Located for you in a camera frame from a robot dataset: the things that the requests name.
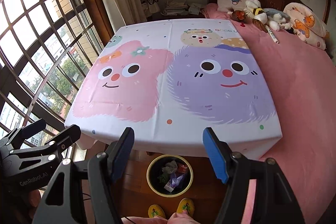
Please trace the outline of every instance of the stack of books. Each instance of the stack of books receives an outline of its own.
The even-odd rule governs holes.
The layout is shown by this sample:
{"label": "stack of books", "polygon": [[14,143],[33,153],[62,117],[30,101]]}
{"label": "stack of books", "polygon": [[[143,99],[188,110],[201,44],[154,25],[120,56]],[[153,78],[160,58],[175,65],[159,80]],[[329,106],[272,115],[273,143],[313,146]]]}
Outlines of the stack of books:
{"label": "stack of books", "polygon": [[185,2],[166,1],[166,7],[161,12],[164,16],[187,15],[189,6]]}

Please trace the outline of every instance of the yellow slipper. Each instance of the yellow slipper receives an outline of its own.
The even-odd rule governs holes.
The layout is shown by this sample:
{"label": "yellow slipper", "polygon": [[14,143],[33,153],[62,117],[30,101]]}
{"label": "yellow slipper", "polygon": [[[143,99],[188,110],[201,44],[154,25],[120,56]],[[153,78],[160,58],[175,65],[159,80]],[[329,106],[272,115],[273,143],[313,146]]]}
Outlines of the yellow slipper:
{"label": "yellow slipper", "polygon": [[186,213],[193,217],[195,212],[194,202],[190,198],[184,198],[181,200],[180,204],[177,207],[177,213]]}
{"label": "yellow slipper", "polygon": [[159,205],[151,205],[148,209],[148,216],[149,218],[153,218],[155,216],[161,216],[163,218],[166,218],[165,212],[162,210],[162,208]]}

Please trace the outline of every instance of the screw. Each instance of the screw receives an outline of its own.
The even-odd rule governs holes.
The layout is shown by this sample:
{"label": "screw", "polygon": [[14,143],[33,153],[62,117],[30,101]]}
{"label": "screw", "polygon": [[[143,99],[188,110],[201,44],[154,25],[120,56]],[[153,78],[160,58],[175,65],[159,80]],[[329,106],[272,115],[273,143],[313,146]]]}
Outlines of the screw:
{"label": "screw", "polygon": [[273,159],[273,158],[268,158],[268,159],[267,159],[267,163],[270,164],[270,165],[274,165],[276,162],[275,162],[275,159]]}
{"label": "screw", "polygon": [[99,152],[99,153],[96,155],[96,157],[97,157],[97,158],[100,158],[100,157],[105,156],[105,155],[106,155],[105,152]]}
{"label": "screw", "polygon": [[63,165],[68,165],[69,163],[71,163],[71,159],[64,159],[62,160]]}
{"label": "screw", "polygon": [[235,159],[239,159],[242,157],[242,155],[239,152],[232,152],[232,157],[234,157]]}
{"label": "screw", "polygon": [[54,160],[55,158],[56,158],[56,155],[55,154],[51,154],[51,155],[49,155],[48,160]]}

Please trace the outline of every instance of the purple cartoon character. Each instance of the purple cartoon character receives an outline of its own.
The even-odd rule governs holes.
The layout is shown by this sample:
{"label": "purple cartoon character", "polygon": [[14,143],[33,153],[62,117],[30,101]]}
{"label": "purple cartoon character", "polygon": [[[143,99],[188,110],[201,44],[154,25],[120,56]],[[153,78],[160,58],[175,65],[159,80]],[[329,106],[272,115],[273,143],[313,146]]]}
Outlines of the purple cartoon character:
{"label": "purple cartoon character", "polygon": [[262,121],[276,113],[249,49],[185,46],[168,68],[168,86],[185,110],[217,124]]}

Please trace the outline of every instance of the cartoon eye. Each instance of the cartoon eye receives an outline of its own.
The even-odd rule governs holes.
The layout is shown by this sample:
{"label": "cartoon eye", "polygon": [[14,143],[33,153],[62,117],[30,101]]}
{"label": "cartoon eye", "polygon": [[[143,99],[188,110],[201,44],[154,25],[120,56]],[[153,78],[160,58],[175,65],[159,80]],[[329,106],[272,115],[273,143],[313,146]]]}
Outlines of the cartoon eye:
{"label": "cartoon eye", "polygon": [[214,74],[221,70],[220,64],[212,59],[203,60],[199,66],[201,67],[202,71],[209,74]]}
{"label": "cartoon eye", "polygon": [[249,67],[242,61],[233,61],[231,68],[239,75],[246,75],[250,72]]}
{"label": "cartoon eye", "polygon": [[98,73],[98,78],[99,79],[105,79],[106,77],[108,77],[113,71],[113,67],[111,66],[107,66],[105,68],[103,68],[99,73]]}
{"label": "cartoon eye", "polygon": [[140,70],[140,65],[138,63],[128,64],[123,68],[121,74],[125,77],[131,77],[136,75]]}

